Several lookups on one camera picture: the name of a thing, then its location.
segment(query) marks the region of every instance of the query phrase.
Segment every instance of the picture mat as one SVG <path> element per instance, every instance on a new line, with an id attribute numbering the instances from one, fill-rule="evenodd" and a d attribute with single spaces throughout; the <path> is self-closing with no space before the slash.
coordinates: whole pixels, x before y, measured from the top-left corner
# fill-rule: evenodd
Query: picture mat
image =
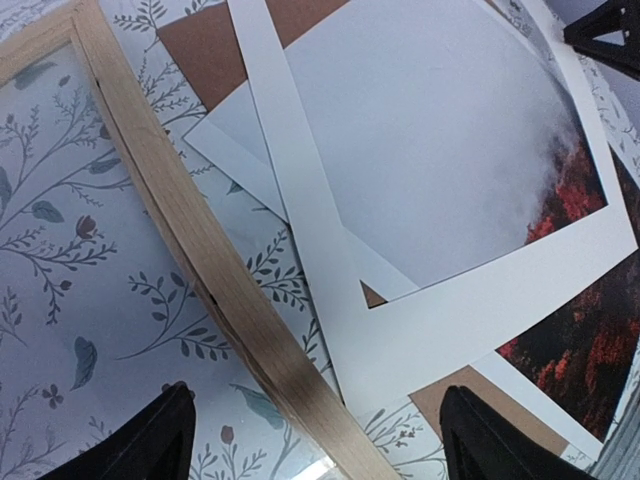
<path id="1" fill-rule="evenodd" d="M 349 241 L 354 248 L 362 280 L 387 300 L 393 300 L 418 290 L 415 284 L 422 288 L 437 283 L 524 246 L 528 226 L 538 216 L 540 197 L 553 182 L 553 179 L 545 178 L 552 168 L 552 154 L 539 150 L 546 150 L 546 143 L 556 136 L 560 128 L 567 128 L 565 124 L 570 124 L 567 130 L 571 134 L 574 131 L 578 133 L 580 126 L 576 125 L 579 122 L 574 118 L 573 105 L 567 105 L 571 103 L 569 96 L 549 72 L 541 68 L 543 64 L 531 62 L 528 56 L 520 55 L 525 42 L 511 41 L 509 45 L 515 48 L 491 49 L 503 53 L 494 55 L 493 63 L 483 65 L 478 55 L 465 53 L 468 48 L 449 44 L 440 46 L 433 41 L 431 36 L 441 34 L 449 28 L 448 25 L 446 29 L 422 29 L 421 24 L 412 24 L 407 27 L 411 32 L 426 35 L 418 39 L 419 42 L 414 40 L 417 44 L 431 40 L 429 61 L 421 62 L 424 71 L 402 78 L 406 76 L 402 67 L 406 70 L 406 65 L 411 63 L 408 59 L 419 51 L 405 46 L 403 40 L 396 40 L 391 46 L 385 46 L 389 43 L 387 40 L 375 43 L 379 37 L 377 31 L 373 37 L 367 37 L 371 35 L 368 33 L 371 29 L 367 28 L 369 24 L 380 17 L 393 17 L 391 12 L 376 16 L 380 8 L 390 9 L 388 6 L 377 7 L 376 2 L 349 2 L 289 46 L 286 52 L 290 64 L 295 66 L 298 87 L 302 88 L 300 85 L 303 84 L 305 111 L 314 127 L 314 135 L 316 139 L 317 135 L 324 139 L 319 146 L 325 158 L 325 171 L 333 178 L 332 191 L 342 192 L 338 201 L 342 218 L 345 215 L 349 217 L 345 223 L 348 230 L 358 232 L 355 236 L 349 233 Z M 411 15 L 411 9 L 399 10 L 402 10 L 397 15 L 399 19 L 378 22 L 381 25 L 376 25 L 377 30 L 384 27 L 392 31 L 394 22 L 408 23 L 415 17 Z M 433 18 L 438 16 L 437 11 L 432 13 Z M 456 12 L 453 12 L 447 18 L 455 16 Z M 497 24 L 493 31 L 496 30 L 500 30 Z M 325 47 L 327 39 L 331 39 L 330 48 Z M 355 39 L 352 45 L 348 39 Z M 369 48 L 375 54 L 361 55 Z M 403 60 L 394 62 L 393 58 L 402 50 L 406 51 Z M 463 68 L 456 67 L 455 62 L 447 63 L 451 51 L 456 57 L 463 52 L 464 58 L 460 59 Z M 508 58 L 514 60 L 511 63 L 518 63 L 514 70 L 521 72 L 519 78 L 526 84 L 527 91 L 535 92 L 522 95 L 520 88 L 514 86 L 516 82 L 495 82 L 494 69 L 501 69 L 504 52 L 510 53 Z M 354 62 L 352 59 L 357 57 L 366 57 L 366 60 Z M 434 90 L 425 93 L 423 85 L 416 79 L 427 76 L 432 78 L 425 82 L 425 86 Z M 475 92 L 465 95 L 467 78 L 482 83 L 475 90 L 483 92 L 492 91 L 497 88 L 496 84 L 499 85 L 500 96 L 490 95 L 491 100 L 487 102 L 478 100 L 482 97 Z M 443 94 L 441 85 L 452 83 L 459 86 Z M 395 84 L 402 86 L 387 88 Z M 368 92 L 369 87 L 373 89 L 371 97 L 382 100 L 350 100 L 359 89 Z M 407 92 L 407 88 L 411 88 L 413 93 Z M 408 107 L 403 100 L 405 97 L 413 105 L 416 102 L 424 104 L 424 108 Z M 387 115 L 392 115 L 394 108 L 406 110 L 411 118 L 387 121 Z M 452 108 L 455 113 L 443 114 Z M 346 125 L 333 120 L 347 117 Z M 459 125 L 465 123 L 465 118 L 478 117 L 485 121 L 470 120 L 471 128 Z M 268 177 L 269 185 L 253 178 L 256 172 L 265 171 L 269 157 L 248 85 L 243 84 L 217 105 L 207 116 L 207 121 L 213 125 L 203 123 L 185 139 L 286 220 L 273 174 Z M 387 134 L 396 123 L 399 126 Z M 405 131 L 410 128 L 416 131 Z M 450 141 L 451 132 L 457 130 L 463 130 L 465 137 L 475 132 L 475 140 Z M 374 141 L 369 138 L 371 131 L 377 138 L 375 145 L 368 145 Z M 406 137 L 411 133 L 414 140 L 407 141 Z M 390 148 L 398 142 L 401 144 L 397 145 L 398 148 Z M 413 152 L 394 154 L 402 151 L 402 145 L 410 146 Z M 382 147 L 390 151 L 377 153 Z M 394 156 L 399 158 L 389 161 Z M 396 168 L 396 161 L 403 168 Z M 450 182 L 457 185 L 449 187 Z M 413 279 L 412 285 L 403 281 L 407 277 Z M 381 283 L 389 283 L 393 288 L 387 290 L 389 287 L 386 287 L 382 293 L 377 287 Z"/>

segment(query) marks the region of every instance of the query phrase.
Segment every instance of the red foliage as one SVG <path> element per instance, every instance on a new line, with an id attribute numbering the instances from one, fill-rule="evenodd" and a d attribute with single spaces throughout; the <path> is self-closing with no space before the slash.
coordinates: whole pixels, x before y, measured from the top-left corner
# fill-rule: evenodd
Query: red foliage
<path id="1" fill-rule="evenodd" d="M 527 243 L 605 206 L 584 144 L 565 162 Z M 615 158 L 629 218 L 640 238 L 640 191 Z M 640 252 L 632 254 L 533 328 L 497 351 L 596 438 L 604 440 L 640 334 Z"/>
<path id="2" fill-rule="evenodd" d="M 605 206 L 596 168 L 584 142 L 580 142 L 561 165 L 559 179 L 545 200 L 539 220 L 529 225 L 527 244 Z"/>

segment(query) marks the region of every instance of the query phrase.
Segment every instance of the wood grain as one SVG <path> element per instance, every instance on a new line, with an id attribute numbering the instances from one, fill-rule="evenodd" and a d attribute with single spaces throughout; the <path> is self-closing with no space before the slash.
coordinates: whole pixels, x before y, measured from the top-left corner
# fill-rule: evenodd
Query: wood grain
<path id="1" fill-rule="evenodd" d="M 0 87 L 32 63 L 69 43 L 74 11 L 72 1 L 0 43 Z"/>
<path id="2" fill-rule="evenodd" d="M 353 479 L 398 478 L 253 280 L 147 103 L 93 0 L 76 6 L 76 46 L 112 138 L 163 238 L 208 312 L 296 426 Z"/>

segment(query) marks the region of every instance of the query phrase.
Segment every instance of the gray leaf print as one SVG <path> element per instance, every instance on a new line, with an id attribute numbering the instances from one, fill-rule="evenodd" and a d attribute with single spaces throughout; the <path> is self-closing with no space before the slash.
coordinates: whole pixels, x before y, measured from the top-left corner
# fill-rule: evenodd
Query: gray leaf print
<path id="1" fill-rule="evenodd" d="M 11 194 L 11 184 L 9 183 L 7 172 L 4 168 L 0 167 L 0 205 L 2 206 L 2 210 L 7 208 Z"/>
<path id="2" fill-rule="evenodd" d="M 16 88 L 18 90 L 24 90 L 33 82 L 35 82 L 40 75 L 49 70 L 51 67 L 55 66 L 56 64 L 53 62 L 44 62 L 37 63 L 35 65 L 29 65 L 14 77 L 16 80 Z"/>
<path id="3" fill-rule="evenodd" d="M 34 217 L 41 220 L 46 220 L 47 222 L 64 222 L 64 217 L 58 211 L 58 209 L 51 205 L 51 202 L 47 202 L 46 200 L 40 200 L 39 202 L 34 203 L 31 207 L 31 212 L 33 213 Z"/>
<path id="4" fill-rule="evenodd" d="M 74 345 L 78 364 L 76 366 L 76 381 L 71 390 L 84 387 L 93 376 L 93 369 L 98 361 L 98 351 L 93 342 L 82 337 L 76 338 Z"/>
<path id="5" fill-rule="evenodd" d="M 285 421 L 282 414 L 278 411 L 269 397 L 264 393 L 256 392 L 250 388 L 243 387 L 242 385 L 231 384 L 236 390 L 240 390 L 244 399 L 247 402 L 247 406 L 253 410 L 254 413 L 264 418 L 269 425 L 276 430 L 280 430 L 284 427 Z"/>
<path id="6" fill-rule="evenodd" d="M 173 283 L 175 283 L 177 286 L 184 287 L 184 280 L 182 280 L 182 277 L 177 273 L 171 272 L 171 280 L 173 280 Z"/>
<path id="7" fill-rule="evenodd" d="M 243 190 L 243 188 L 238 185 L 236 182 L 231 181 L 231 186 L 229 187 L 229 191 L 227 192 L 227 195 L 231 195 L 232 193 L 238 193 L 241 192 Z"/>
<path id="8" fill-rule="evenodd" d="M 89 167 L 89 173 L 91 175 L 100 175 L 102 173 L 107 173 L 119 163 L 119 158 L 111 158 L 109 160 L 103 160 L 102 162 L 93 162 Z"/>

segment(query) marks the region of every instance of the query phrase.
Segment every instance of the fog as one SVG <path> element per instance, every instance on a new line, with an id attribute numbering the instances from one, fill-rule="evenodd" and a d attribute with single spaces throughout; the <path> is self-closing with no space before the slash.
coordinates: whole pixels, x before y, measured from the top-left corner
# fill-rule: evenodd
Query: fog
<path id="1" fill-rule="evenodd" d="M 570 98 L 470 0 L 354 0 L 286 55 L 344 225 L 420 286 L 523 246 L 579 139 Z M 213 119 L 269 164 L 246 84 Z"/>

